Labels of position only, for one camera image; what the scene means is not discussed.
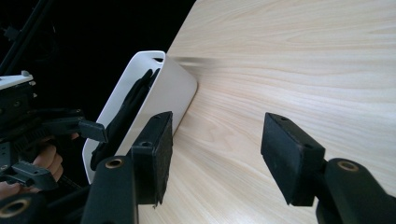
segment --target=white device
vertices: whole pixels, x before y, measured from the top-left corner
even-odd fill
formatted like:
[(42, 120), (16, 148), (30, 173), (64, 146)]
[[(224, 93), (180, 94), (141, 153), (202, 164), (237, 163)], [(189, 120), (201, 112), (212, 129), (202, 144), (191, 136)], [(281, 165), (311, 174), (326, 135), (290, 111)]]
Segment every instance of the white device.
[(4, 90), (8, 87), (15, 86), (31, 80), (33, 80), (33, 76), (30, 75), (27, 71), (21, 71), (21, 75), (3, 76), (0, 77), (0, 90)]
[[(172, 131), (175, 133), (190, 105), (198, 86), (196, 79), (163, 51), (139, 51), (129, 61), (96, 122), (106, 127), (119, 112), (125, 96), (136, 81), (149, 69), (155, 71), (158, 68), (160, 71), (115, 155), (126, 155), (149, 119), (159, 113), (173, 112)], [(94, 177), (90, 166), (92, 152), (98, 145), (99, 142), (87, 139), (82, 151), (90, 184)]]

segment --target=metal screw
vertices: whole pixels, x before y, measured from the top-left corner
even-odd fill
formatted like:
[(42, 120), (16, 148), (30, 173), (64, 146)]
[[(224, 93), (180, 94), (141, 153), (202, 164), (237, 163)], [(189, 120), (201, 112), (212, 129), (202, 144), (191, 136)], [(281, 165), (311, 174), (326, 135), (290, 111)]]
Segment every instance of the metal screw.
[(22, 71), (21, 71), (21, 74), (22, 74), (24, 77), (29, 77), (29, 75), (30, 75), (30, 73), (29, 73), (28, 71), (26, 71), (26, 70), (22, 70)]
[(14, 103), (14, 106), (15, 107), (18, 107), (18, 106), (20, 106), (21, 105), (21, 101), (16, 101), (15, 103)]
[(115, 160), (106, 162), (106, 168), (108, 168), (108, 169), (119, 168), (122, 165), (123, 165), (123, 160), (121, 160), (121, 159), (115, 159)]
[(152, 143), (150, 143), (150, 142), (141, 142), (141, 143), (139, 143), (139, 145), (142, 146), (142, 147), (150, 147), (150, 146), (152, 146)]
[(337, 162), (338, 166), (341, 167), (342, 169), (350, 172), (357, 172), (359, 171), (359, 167), (350, 161), (339, 161)]
[(0, 208), (0, 218), (15, 217), (30, 205), (30, 198), (23, 198), (6, 204)]

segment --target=human hand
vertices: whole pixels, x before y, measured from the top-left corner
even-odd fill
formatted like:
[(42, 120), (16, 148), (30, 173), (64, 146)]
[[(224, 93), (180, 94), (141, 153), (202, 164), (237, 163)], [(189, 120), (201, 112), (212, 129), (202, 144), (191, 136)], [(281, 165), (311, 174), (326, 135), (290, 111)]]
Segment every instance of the human hand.
[[(78, 137), (78, 134), (72, 134), (71, 138), (75, 139)], [(54, 179), (58, 181), (62, 173), (64, 172), (64, 168), (62, 167), (62, 157), (56, 153), (56, 146), (48, 143), (52, 137), (48, 137), (42, 140), (39, 143), (40, 153), (33, 161), (33, 165), (43, 167), (48, 169), (53, 175)], [(15, 183), (9, 185), (6, 181), (0, 182), (0, 200), (5, 199), (6, 197), (19, 194), (19, 193), (37, 193), (41, 189), (34, 187), (23, 187), (19, 183)]]

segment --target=camera rig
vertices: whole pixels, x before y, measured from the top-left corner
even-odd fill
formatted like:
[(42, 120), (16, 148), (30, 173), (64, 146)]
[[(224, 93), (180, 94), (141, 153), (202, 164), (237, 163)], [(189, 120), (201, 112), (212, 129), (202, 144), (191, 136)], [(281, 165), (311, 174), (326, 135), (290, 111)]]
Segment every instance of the camera rig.
[[(46, 109), (37, 113), (30, 108), (34, 82), (27, 72), (1, 77), (0, 84), (1, 181), (56, 189), (50, 171), (31, 163), (38, 154), (35, 145), (42, 138), (54, 135), (58, 148), (71, 141), (70, 133), (108, 141), (103, 125), (85, 120), (81, 111)], [(5, 198), (0, 201), (0, 222), (138, 223), (139, 204), (163, 202), (172, 157), (172, 120), (172, 111), (152, 116), (125, 156), (102, 158), (89, 186), (51, 203), (39, 193)]]

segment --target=light wooden board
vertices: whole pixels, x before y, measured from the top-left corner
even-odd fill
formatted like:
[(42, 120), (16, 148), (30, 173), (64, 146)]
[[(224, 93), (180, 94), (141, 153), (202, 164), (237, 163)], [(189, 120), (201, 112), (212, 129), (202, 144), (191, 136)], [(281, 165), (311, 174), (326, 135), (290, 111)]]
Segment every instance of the light wooden board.
[(262, 159), (266, 112), (396, 196), (396, 1), (198, 0), (168, 55), (199, 88), (163, 205), (139, 206), (141, 223), (317, 223)]

